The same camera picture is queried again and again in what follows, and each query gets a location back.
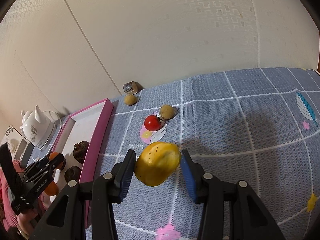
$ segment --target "floral pattern on kettle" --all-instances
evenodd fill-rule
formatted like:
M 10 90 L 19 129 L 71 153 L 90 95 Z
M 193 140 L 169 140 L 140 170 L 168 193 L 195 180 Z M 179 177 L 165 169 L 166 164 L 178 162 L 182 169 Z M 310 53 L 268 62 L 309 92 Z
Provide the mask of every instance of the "floral pattern on kettle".
M 36 140 L 36 135 L 37 135 L 37 129 L 35 128 L 34 125 L 31 125 L 31 133 L 33 136 L 31 136 L 31 142 L 34 142 Z

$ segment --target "mango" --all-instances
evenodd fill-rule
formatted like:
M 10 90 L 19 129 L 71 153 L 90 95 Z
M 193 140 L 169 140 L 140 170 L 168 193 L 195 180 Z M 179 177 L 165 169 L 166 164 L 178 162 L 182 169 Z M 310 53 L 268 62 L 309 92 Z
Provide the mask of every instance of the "mango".
M 143 184 L 155 187 L 164 182 L 179 166 L 181 153 L 173 143 L 154 142 L 148 145 L 134 167 L 134 174 Z

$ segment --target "metal bolt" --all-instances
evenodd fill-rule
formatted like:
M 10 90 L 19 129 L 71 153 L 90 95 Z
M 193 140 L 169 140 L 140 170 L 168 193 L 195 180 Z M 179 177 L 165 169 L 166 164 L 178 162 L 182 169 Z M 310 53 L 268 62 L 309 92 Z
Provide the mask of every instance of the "metal bolt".
M 112 178 L 112 174 L 110 172 L 107 172 L 107 173 L 103 174 L 103 178 L 104 179 L 111 179 Z
M 248 185 L 248 183 L 244 180 L 239 181 L 239 186 L 240 187 L 246 187 Z
M 205 178 L 205 179 L 212 179 L 212 174 L 210 174 L 210 173 L 205 173 L 205 174 L 203 174 L 203 177 Z
M 74 187 L 75 185 L 77 185 L 76 180 L 70 180 L 70 181 L 68 182 L 68 186 L 69 186 L 69 187 Z

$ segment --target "teapot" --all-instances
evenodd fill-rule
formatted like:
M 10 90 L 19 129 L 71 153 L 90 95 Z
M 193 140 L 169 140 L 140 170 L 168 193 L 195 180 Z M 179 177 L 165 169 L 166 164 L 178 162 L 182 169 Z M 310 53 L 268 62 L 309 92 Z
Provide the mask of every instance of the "teapot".
M 22 135 L 40 150 L 44 147 L 53 131 L 54 124 L 36 105 L 34 111 L 21 111 Z

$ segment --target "kettle spout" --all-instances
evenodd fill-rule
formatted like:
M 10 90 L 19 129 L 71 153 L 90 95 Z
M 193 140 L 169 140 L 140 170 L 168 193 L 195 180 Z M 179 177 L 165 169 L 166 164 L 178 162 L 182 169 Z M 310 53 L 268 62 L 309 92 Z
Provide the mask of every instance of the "kettle spout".
M 44 113 L 41 112 L 38 105 L 36 105 L 36 107 L 35 107 L 35 119 L 39 123 L 46 123 L 47 122 L 47 119 L 46 119 Z

